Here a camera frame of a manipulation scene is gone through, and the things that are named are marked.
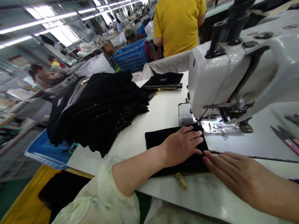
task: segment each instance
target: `gold zipper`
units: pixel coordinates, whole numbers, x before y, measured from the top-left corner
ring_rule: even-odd
[[[84,83],[88,82],[88,81],[89,81],[89,78],[86,79],[86,80],[83,80],[83,81],[81,82],[81,86],[82,86]]]
[[[177,174],[175,175],[175,177],[177,177],[177,178],[179,179],[179,181],[180,181],[180,185],[181,185],[183,191],[187,191],[187,190],[188,190],[188,187],[187,187],[186,182],[184,181],[183,176],[182,176],[180,173],[177,173]]]
[[[164,90],[164,89],[177,89],[177,88],[176,88],[176,87],[160,87],[160,88],[158,88],[157,90],[162,91],[162,90]]]
[[[155,95],[157,95],[160,91],[162,91],[160,88],[158,88],[158,91],[153,95],[153,97],[155,96]]]
[[[175,177],[177,177],[180,181],[180,185],[183,189],[183,191],[187,191],[188,190],[188,187],[187,187],[187,184],[183,178],[183,175],[200,175],[200,174],[211,174],[211,172],[202,172],[202,173],[186,173],[186,172],[179,172],[175,175]]]
[[[73,98],[72,98],[72,101],[74,100],[74,98],[77,96],[79,90],[81,89],[82,85],[87,83],[89,81],[89,78],[88,79],[84,79],[81,83],[80,83],[80,87],[79,89],[77,90],[77,92],[74,94]]]

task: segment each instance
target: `white sewing machine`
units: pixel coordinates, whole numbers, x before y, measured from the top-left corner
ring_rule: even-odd
[[[299,101],[299,10],[243,30],[254,0],[237,1],[213,26],[211,42],[192,50],[188,100],[205,132],[222,120],[234,133],[251,133],[248,120],[271,103]]]

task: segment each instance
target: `blue plastic basket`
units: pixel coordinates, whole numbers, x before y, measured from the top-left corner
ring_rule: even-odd
[[[145,25],[144,25],[143,22],[142,22],[141,27],[139,27],[139,28],[137,29],[137,33],[140,34],[140,35],[143,35],[143,36],[147,36],[147,35],[146,35],[146,31],[145,31]]]
[[[131,72],[138,72],[143,70],[145,63],[150,62],[150,58],[146,51],[149,52],[148,46],[145,43],[146,38],[136,41],[130,45],[120,48],[111,59],[117,66],[123,70]]]
[[[71,155],[69,152],[63,152],[70,148],[69,144],[63,143],[54,147],[49,142],[47,129],[45,129],[26,149],[25,156],[35,159],[56,170],[64,170]]]

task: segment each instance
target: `black wallet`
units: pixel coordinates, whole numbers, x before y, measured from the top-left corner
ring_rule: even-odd
[[[159,91],[182,89],[183,84],[180,83],[183,73],[168,72],[165,74],[156,74],[152,76],[141,89],[149,94],[151,100]]]
[[[192,125],[193,131],[202,131],[202,126],[199,126],[197,123]],[[150,149],[152,147],[160,145],[169,135],[177,132],[181,127],[176,128],[167,128],[159,131],[154,132],[146,132],[145,133],[145,141],[146,141],[146,149]],[[208,146],[206,144],[205,137],[202,135],[204,141],[196,146],[197,149],[201,150],[202,152],[208,150]],[[161,176],[170,176],[175,175],[176,173],[180,173],[182,175],[191,175],[195,173],[205,173],[209,172],[209,169],[202,161],[202,156],[194,154],[189,157],[186,161],[181,164],[178,164],[173,167],[168,167],[160,170],[159,172],[155,173],[151,177],[161,177]]]

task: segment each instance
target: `zipper pull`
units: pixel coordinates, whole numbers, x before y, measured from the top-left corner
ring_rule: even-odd
[[[153,97],[154,97],[155,95],[157,95],[160,91],[162,91],[162,89],[158,88],[158,92],[156,92],[156,93],[153,95]]]
[[[86,79],[86,80],[83,80],[83,81],[81,82],[81,86],[82,86],[83,84],[85,84],[86,82],[88,82],[88,81],[89,81],[89,78]]]
[[[177,173],[177,174],[175,175],[175,177],[177,177],[177,178],[179,179],[183,191],[187,191],[187,190],[188,190],[188,187],[187,187],[186,182],[184,181],[183,176],[182,176],[180,173]]]

